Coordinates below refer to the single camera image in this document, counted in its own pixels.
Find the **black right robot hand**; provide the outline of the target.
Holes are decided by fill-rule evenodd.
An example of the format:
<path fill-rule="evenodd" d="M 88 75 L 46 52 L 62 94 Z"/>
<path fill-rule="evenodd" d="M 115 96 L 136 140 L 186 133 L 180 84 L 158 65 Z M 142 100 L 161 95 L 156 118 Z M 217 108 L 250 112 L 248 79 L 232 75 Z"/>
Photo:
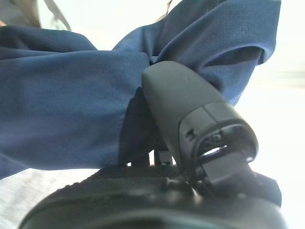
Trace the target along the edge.
<path fill-rule="evenodd" d="M 37 204 L 22 229 L 285 229 L 275 180 L 249 163 L 258 141 L 205 79 L 170 61 L 142 74 L 167 146 L 154 166 L 99 170 Z"/>

